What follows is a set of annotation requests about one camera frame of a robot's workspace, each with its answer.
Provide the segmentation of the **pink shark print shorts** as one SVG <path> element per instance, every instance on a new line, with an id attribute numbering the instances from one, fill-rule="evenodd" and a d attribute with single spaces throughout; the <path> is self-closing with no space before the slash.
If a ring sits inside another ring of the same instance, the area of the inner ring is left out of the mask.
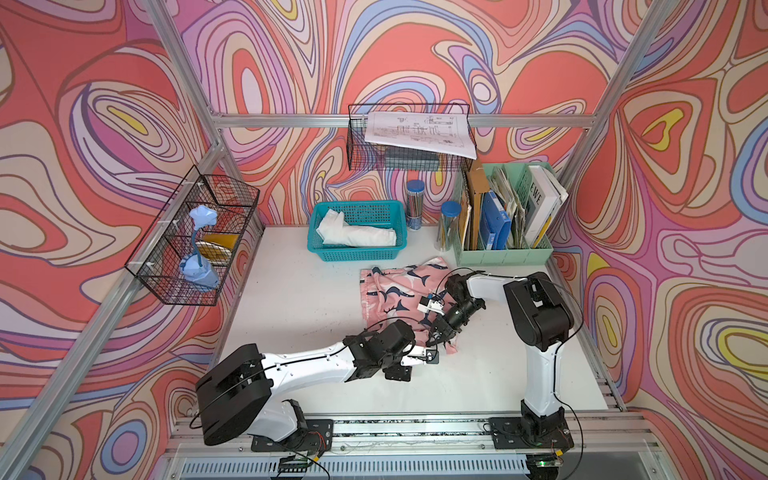
<path id="1" fill-rule="evenodd" d="M 455 270 L 442 257 L 400 268 L 372 267 L 359 272 L 362 318 L 366 327 L 383 329 L 386 319 L 403 320 L 415 333 L 417 345 L 425 347 L 435 312 L 419 309 L 423 297 L 438 296 L 444 311 L 454 304 L 445 282 Z"/>

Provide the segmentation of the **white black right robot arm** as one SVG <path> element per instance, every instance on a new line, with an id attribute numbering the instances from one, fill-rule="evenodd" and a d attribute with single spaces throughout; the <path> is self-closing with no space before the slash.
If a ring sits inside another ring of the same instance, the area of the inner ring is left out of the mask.
<path id="1" fill-rule="evenodd" d="M 496 447 L 522 445 L 562 452 L 573 448 L 566 419 L 569 407 L 559 398 L 558 354 L 571 338 L 575 320 L 558 286 L 544 272 L 524 277 L 450 272 L 437 297 L 446 295 L 453 305 L 436 314 L 428 331 L 428 348 L 453 340 L 489 301 L 507 305 L 514 331 L 526 346 L 526 389 L 520 415 L 488 420 Z"/>

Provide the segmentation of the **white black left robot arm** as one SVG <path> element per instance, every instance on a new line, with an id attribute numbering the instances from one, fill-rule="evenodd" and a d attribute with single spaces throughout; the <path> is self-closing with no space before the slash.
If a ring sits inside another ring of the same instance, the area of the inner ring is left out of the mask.
<path id="1" fill-rule="evenodd" d="M 400 377 L 433 360 L 434 353 L 417 344 L 412 327 L 401 319 L 299 353 L 262 353 L 256 344 L 244 344 L 195 385 L 203 442 L 215 446 L 243 434 L 284 441 L 306 428 L 302 409 L 287 393 L 368 379 L 380 371 Z"/>

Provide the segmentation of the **mint green file organizer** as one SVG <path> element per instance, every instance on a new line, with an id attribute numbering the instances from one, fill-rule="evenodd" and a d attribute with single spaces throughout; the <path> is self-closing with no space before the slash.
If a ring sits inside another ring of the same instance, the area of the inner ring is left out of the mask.
<path id="1" fill-rule="evenodd" d="M 550 166 L 542 162 L 533 163 L 497 163 L 485 164 L 484 170 L 491 174 L 494 167 L 501 167 L 514 190 L 520 198 L 527 196 L 527 190 L 531 184 L 531 166 L 541 166 L 551 170 Z M 547 236 L 544 236 L 536 248 L 505 249 L 505 250 L 465 250 L 461 243 L 460 230 L 449 235 L 449 242 L 454 252 L 458 266 L 528 266 L 541 265 L 551 257 L 554 249 Z"/>

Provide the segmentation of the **blue binder folder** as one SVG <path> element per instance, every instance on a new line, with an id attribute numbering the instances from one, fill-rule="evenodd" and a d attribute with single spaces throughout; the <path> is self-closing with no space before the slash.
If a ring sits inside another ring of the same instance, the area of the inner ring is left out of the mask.
<path id="1" fill-rule="evenodd" d="M 511 233 L 511 219 L 498 196 L 489 191 L 484 194 L 479 235 L 485 250 L 505 250 Z"/>

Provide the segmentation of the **blue lid straw tube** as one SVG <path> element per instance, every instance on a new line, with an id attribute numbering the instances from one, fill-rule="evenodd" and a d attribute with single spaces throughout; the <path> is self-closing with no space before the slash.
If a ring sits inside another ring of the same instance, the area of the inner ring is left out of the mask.
<path id="1" fill-rule="evenodd" d="M 456 229 L 456 223 L 461 211 L 461 205 L 456 201 L 447 201 L 442 204 L 435 242 L 436 248 L 439 251 L 445 252 L 450 249 L 451 235 Z"/>

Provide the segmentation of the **white folded cloth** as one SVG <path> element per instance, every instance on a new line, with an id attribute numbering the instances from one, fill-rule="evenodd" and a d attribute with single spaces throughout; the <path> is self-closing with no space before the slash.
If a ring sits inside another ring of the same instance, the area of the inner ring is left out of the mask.
<path id="1" fill-rule="evenodd" d="M 343 212 L 329 209 L 315 229 L 324 245 L 347 247 L 393 247 L 397 234 L 392 228 L 350 225 Z"/>

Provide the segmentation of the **teal plastic basket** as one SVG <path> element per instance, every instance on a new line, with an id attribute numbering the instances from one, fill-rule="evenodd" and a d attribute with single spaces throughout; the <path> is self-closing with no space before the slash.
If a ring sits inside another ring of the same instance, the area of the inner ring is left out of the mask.
<path id="1" fill-rule="evenodd" d="M 343 213 L 350 226 L 393 230 L 395 244 L 376 247 L 324 244 L 317 228 L 330 210 Z M 407 245 L 407 235 L 404 206 L 399 201 L 321 202 L 314 207 L 309 220 L 307 248 L 326 262 L 393 260 Z"/>

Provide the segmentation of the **blue lid pencil tube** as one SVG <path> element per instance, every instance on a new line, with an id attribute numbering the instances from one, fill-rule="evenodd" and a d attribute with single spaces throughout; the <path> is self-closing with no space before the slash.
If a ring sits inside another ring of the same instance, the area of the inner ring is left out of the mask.
<path id="1" fill-rule="evenodd" d="M 405 184 L 405 216 L 410 230 L 419 230 L 422 226 L 425 183 L 420 179 L 409 180 Z"/>

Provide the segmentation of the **stack of worn papers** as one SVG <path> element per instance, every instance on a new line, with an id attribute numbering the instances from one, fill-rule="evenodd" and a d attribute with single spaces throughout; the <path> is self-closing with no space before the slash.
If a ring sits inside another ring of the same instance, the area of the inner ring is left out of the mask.
<path id="1" fill-rule="evenodd" d="M 505 247 L 507 249 L 527 248 L 524 202 L 510 183 L 509 176 L 503 167 L 497 166 L 492 170 L 490 186 L 510 220 L 510 233 L 506 237 Z"/>

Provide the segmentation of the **brown cardboard folder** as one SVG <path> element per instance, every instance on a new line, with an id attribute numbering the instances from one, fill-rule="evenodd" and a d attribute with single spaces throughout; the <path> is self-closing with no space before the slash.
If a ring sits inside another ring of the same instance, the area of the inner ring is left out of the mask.
<path id="1" fill-rule="evenodd" d="M 479 240 L 480 223 L 482 220 L 482 205 L 486 193 L 490 191 L 484 164 L 480 159 L 472 162 L 466 172 L 469 206 L 471 207 L 470 221 L 466 238 L 466 248 L 469 251 L 482 248 Z"/>

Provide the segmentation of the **white yellow book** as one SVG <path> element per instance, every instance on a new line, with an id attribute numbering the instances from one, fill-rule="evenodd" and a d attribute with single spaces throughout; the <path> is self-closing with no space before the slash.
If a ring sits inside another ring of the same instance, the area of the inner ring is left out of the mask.
<path id="1" fill-rule="evenodd" d="M 530 165 L 531 183 L 525 211 L 525 242 L 537 248 L 568 199 L 568 192 L 547 167 Z"/>

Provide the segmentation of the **yellow item in basket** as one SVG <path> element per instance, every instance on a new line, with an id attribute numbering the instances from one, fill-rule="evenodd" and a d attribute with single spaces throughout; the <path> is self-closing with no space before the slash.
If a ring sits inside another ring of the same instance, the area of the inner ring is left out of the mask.
<path id="1" fill-rule="evenodd" d="M 212 264 L 223 266 L 229 263 L 237 244 L 235 234 L 205 233 L 196 246 L 203 257 Z"/>

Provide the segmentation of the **white printed paper sheet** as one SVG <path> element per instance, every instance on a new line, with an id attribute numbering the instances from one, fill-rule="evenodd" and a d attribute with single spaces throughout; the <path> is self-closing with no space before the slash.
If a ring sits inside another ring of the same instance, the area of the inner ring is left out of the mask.
<path id="1" fill-rule="evenodd" d="M 467 117 L 461 114 L 372 112 L 366 117 L 364 140 L 477 159 Z"/>

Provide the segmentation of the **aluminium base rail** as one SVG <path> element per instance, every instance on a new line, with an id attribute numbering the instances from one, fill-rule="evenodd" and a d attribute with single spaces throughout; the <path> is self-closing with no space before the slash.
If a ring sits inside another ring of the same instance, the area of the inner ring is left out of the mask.
<path id="1" fill-rule="evenodd" d="M 156 479 L 674 479 L 672 462 L 640 414 L 582 411 L 574 445 L 529 446 L 497 413 L 336 415 L 323 454 L 266 450 L 240 436 L 208 447 L 178 423 Z"/>

